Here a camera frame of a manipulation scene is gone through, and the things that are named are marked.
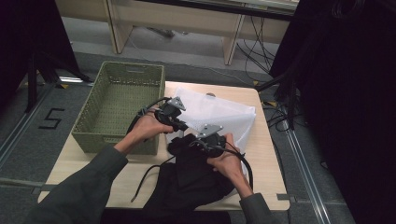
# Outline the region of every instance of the tripod leg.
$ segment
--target tripod leg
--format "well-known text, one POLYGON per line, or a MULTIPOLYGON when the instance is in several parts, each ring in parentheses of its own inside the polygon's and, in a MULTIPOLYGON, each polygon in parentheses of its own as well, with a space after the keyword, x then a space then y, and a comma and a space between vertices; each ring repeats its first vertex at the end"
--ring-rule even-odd
POLYGON ((290 88, 290 95, 289 95, 289 103, 288 103, 288 124, 289 124, 289 128, 294 130, 294 107, 296 104, 296 83, 295 81, 292 81, 291 83, 291 88, 290 88))
POLYGON ((69 73, 75 75, 76 77, 81 78, 81 80, 86 81, 86 82, 92 82, 91 79, 87 76, 85 76, 84 74, 82 74, 80 71, 73 69, 72 67, 68 66, 66 63, 63 63, 62 61, 60 61, 59 59, 57 59, 56 57, 49 55, 46 52, 41 52, 41 55, 43 56, 43 58, 48 59, 50 62, 60 66, 62 69, 68 71, 69 73))
POLYGON ((35 70, 35 54, 32 53, 32 56, 29 58, 28 61, 28 99, 27 99, 27 106, 25 112, 28 113, 32 107, 35 105, 37 101, 37 73, 35 70))
POLYGON ((275 77, 275 78, 271 79, 270 81, 267 81, 264 84, 262 84, 262 85, 260 85, 258 87, 255 87, 254 89, 256 91, 266 90, 266 89, 274 86, 276 83, 281 82, 284 78, 285 78, 285 75, 280 75, 279 77, 275 77))

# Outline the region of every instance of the basket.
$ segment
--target basket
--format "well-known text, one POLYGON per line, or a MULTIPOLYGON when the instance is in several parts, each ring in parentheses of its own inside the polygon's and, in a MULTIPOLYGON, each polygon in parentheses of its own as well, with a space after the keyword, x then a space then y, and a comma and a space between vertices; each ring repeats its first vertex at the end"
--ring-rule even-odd
MULTIPOLYGON (((161 65, 104 62, 73 127, 73 137, 87 153, 116 145, 136 113, 162 98, 164 89, 161 65)), ((157 150, 158 136, 131 154, 156 155, 157 150)))

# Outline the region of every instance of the left hand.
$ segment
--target left hand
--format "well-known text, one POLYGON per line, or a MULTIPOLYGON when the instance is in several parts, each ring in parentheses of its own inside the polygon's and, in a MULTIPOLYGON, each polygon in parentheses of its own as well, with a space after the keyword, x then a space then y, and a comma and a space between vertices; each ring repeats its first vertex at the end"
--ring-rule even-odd
POLYGON ((140 118, 134 128, 114 148, 123 154, 129 154, 131 150, 146 139, 155 137, 159 133, 172 133, 173 127, 160 123, 150 110, 140 118))

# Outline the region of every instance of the wooden table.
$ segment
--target wooden table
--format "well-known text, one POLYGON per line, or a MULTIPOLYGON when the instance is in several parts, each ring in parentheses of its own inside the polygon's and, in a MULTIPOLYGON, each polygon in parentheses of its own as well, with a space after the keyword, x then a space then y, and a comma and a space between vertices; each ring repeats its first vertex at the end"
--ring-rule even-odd
MULTIPOLYGON (((232 100, 244 105, 256 107, 256 119, 250 132, 246 147, 246 158, 254 175, 254 191, 260 192, 271 210, 284 211, 289 209, 289 201, 279 201, 277 194, 286 194, 285 185, 276 159, 271 136, 262 112, 258 93, 253 89, 224 87, 182 82, 166 82, 165 96, 173 96, 177 87, 201 93, 212 92, 217 97, 232 100)), ((94 157, 85 154, 70 134, 64 148, 49 175, 47 185, 57 185, 68 176, 84 167, 94 157)), ((129 155, 128 164, 115 179, 107 207, 142 208, 149 199, 157 182, 158 169, 152 170, 140 190, 139 195, 131 203, 143 174, 152 164, 160 164, 168 158, 164 134, 160 135, 160 145, 156 156, 129 155)), ((48 192, 42 191, 40 202, 48 192)), ((200 206, 199 210, 239 210, 237 194, 221 201, 200 206)))

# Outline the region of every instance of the person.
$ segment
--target person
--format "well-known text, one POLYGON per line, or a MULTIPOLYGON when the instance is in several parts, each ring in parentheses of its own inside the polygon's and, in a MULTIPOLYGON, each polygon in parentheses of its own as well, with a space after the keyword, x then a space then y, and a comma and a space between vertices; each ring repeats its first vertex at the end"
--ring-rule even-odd
MULTIPOLYGON (((145 139, 172 132, 171 126, 161 124, 148 112, 119 143, 104 147, 89 164, 55 187, 29 212, 24 223, 100 223, 112 182, 128 162, 125 156, 145 139)), ((225 137, 233 146, 233 135, 225 137)), ((253 193, 235 155, 224 152, 207 162, 234 184, 247 223, 278 223, 262 195, 253 193)))

